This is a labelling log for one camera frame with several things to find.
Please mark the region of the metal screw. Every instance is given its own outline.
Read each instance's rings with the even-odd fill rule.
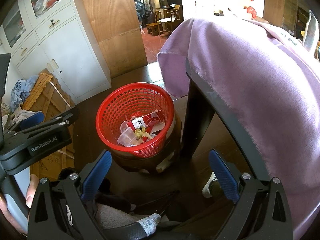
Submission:
[[[69,178],[70,179],[76,179],[76,178],[78,178],[78,174],[76,174],[76,173],[71,173],[70,175],[69,175]]]
[[[47,180],[47,178],[42,178],[41,180],[40,180],[40,183],[41,184],[44,184],[44,183],[46,183],[48,180]]]
[[[251,175],[249,174],[249,173],[243,173],[242,174],[242,178],[244,178],[244,179],[250,179],[251,178]]]
[[[279,184],[280,183],[280,179],[277,178],[277,177],[274,177],[273,178],[273,182],[276,183],[276,184]]]

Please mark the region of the human hand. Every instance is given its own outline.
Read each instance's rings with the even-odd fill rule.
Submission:
[[[26,205],[31,208],[33,198],[36,193],[36,189],[38,187],[39,178],[35,174],[30,175],[30,185],[27,190],[27,196],[26,196]],[[19,223],[13,218],[13,216],[10,214],[7,206],[7,202],[3,195],[0,194],[0,210],[2,211],[4,217],[10,222],[10,224],[17,229],[18,232],[27,234]]]

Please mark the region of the cabinet drawer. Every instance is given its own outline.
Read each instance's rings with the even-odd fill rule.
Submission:
[[[30,50],[38,43],[36,35],[33,33],[22,44],[11,57],[11,61],[17,66],[18,63],[30,52]]]
[[[58,13],[54,14],[52,17],[48,18],[43,22],[43,24],[36,29],[39,39],[42,39],[48,33],[52,32],[55,28],[61,26],[66,20],[75,16],[75,12],[72,8],[72,5],[64,8]]]

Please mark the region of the purple cloth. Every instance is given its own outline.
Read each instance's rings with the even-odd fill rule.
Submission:
[[[283,29],[220,16],[183,22],[158,54],[166,89],[178,98],[188,94],[186,57],[281,179],[300,239],[320,204],[319,62]]]

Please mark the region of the cabinet handle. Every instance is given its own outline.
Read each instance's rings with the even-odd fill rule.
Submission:
[[[23,52],[21,52],[20,56],[22,56],[22,55],[27,51],[27,49],[28,49],[28,48],[25,48],[25,49],[23,50]]]
[[[50,63],[47,63],[47,67],[50,72],[54,72],[54,68],[52,67],[52,65]]]
[[[56,63],[56,61],[55,61],[54,59],[51,60],[51,62],[52,62],[52,65],[53,65],[56,69],[59,68],[58,64]]]
[[[49,25],[49,29],[53,28],[55,24],[59,23],[60,20],[56,21],[56,22],[53,22],[53,19],[50,20],[51,21],[51,25]]]

